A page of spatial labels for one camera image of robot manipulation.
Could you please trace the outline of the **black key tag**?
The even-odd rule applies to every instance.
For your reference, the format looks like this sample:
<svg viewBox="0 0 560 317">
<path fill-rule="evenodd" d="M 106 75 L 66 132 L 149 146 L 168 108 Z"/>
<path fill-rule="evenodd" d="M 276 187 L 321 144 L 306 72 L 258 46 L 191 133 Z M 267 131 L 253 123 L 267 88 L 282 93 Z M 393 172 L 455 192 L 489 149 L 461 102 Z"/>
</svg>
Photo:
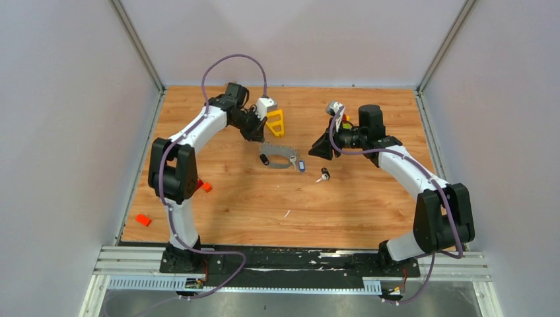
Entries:
<svg viewBox="0 0 560 317">
<path fill-rule="evenodd" d="M 260 159 L 265 166 L 269 166 L 271 164 L 269 157 L 263 153 L 260 154 Z"/>
</svg>

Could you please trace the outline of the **grey metal carabiner plate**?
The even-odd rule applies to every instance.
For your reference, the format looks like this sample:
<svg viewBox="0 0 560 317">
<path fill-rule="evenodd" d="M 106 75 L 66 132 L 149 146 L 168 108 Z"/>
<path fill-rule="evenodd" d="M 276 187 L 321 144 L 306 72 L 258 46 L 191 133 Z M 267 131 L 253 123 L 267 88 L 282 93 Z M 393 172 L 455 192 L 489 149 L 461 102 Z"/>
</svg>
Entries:
<svg viewBox="0 0 560 317">
<path fill-rule="evenodd" d="M 271 143 L 262 143 L 260 145 L 260 154 L 263 153 L 267 155 L 270 159 L 271 164 L 267 166 L 273 169 L 286 169 L 293 167 L 289 161 L 290 156 L 296 156 L 298 160 L 298 151 L 292 147 L 272 145 Z M 280 156 L 288 160 L 288 163 L 273 162 L 271 160 L 272 156 Z"/>
</svg>

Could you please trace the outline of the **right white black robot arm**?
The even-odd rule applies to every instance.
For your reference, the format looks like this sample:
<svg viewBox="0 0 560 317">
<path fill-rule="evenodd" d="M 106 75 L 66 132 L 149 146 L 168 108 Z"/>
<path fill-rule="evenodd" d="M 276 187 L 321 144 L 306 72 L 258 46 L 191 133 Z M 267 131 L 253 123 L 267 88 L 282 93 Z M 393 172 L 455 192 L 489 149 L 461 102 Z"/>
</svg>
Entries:
<svg viewBox="0 0 560 317">
<path fill-rule="evenodd" d="M 331 116 L 323 135 L 309 155 L 332 160 L 341 155 L 363 155 L 391 175 L 415 200 L 410 232 L 380 243 L 377 266 L 384 275 L 395 275 L 403 262 L 441 253 L 460 259 L 463 245 L 475 237 L 470 193 L 461 183 L 451 184 L 413 158 L 403 143 L 386 133 L 380 106 L 359 107 L 358 124 L 344 118 L 345 106 L 332 101 Z"/>
</svg>

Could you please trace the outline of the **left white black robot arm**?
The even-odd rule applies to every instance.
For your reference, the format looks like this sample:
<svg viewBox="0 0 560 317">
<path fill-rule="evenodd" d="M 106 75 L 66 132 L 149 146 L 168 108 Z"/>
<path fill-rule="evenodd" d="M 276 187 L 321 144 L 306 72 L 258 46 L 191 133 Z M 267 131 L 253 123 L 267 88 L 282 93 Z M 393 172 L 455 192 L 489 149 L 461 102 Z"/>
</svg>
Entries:
<svg viewBox="0 0 560 317">
<path fill-rule="evenodd" d="M 249 90 L 229 83 L 224 93 L 206 100 L 197 117 L 168 139 L 156 138 L 151 148 L 148 184 L 159 196 L 168 217 L 170 241 L 166 255 L 187 273 L 202 265 L 203 251 L 193 223 L 192 196 L 197 189 L 196 155 L 228 126 L 247 141 L 262 143 L 267 113 L 277 102 L 267 95 L 246 106 Z"/>
</svg>

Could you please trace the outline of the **black head silver key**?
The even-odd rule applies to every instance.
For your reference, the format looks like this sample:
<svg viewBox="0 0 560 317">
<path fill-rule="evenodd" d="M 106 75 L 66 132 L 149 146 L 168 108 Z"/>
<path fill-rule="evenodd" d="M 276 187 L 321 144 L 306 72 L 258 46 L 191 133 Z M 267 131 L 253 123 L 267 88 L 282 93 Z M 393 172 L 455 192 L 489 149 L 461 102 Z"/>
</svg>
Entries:
<svg viewBox="0 0 560 317">
<path fill-rule="evenodd" d="M 317 179 L 316 183 L 321 182 L 321 181 L 325 181 L 325 180 L 329 180 L 331 178 L 330 176 L 330 172 L 327 168 L 323 167 L 321 168 L 321 176 L 319 177 L 319 179 Z"/>
</svg>

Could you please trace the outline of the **blue key tag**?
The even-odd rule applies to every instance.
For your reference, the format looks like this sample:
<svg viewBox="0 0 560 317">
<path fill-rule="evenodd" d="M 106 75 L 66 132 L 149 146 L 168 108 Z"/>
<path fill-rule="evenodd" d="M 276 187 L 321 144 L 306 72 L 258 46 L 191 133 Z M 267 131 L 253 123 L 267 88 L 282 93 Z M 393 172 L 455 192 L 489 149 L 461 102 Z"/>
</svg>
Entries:
<svg viewBox="0 0 560 317">
<path fill-rule="evenodd" d="M 298 170 L 299 170 L 300 172 L 304 172 L 304 171 L 306 170 L 306 166 L 305 166 L 305 163 L 304 163 L 303 160 L 299 160 L 299 161 L 297 162 L 297 166 L 298 166 Z"/>
</svg>

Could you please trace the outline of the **metal keyring with keys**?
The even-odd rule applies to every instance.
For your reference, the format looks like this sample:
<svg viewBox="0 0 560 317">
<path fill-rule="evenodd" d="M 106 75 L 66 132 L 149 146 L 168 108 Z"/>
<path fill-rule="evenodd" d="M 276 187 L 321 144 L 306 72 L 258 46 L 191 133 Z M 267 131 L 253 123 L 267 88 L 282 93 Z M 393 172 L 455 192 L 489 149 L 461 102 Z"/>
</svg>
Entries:
<svg viewBox="0 0 560 317">
<path fill-rule="evenodd" d="M 291 164 L 293 165 L 295 170 L 298 170 L 298 163 L 297 163 L 297 157 L 296 156 L 290 156 L 289 157 L 289 161 L 291 162 Z"/>
</svg>

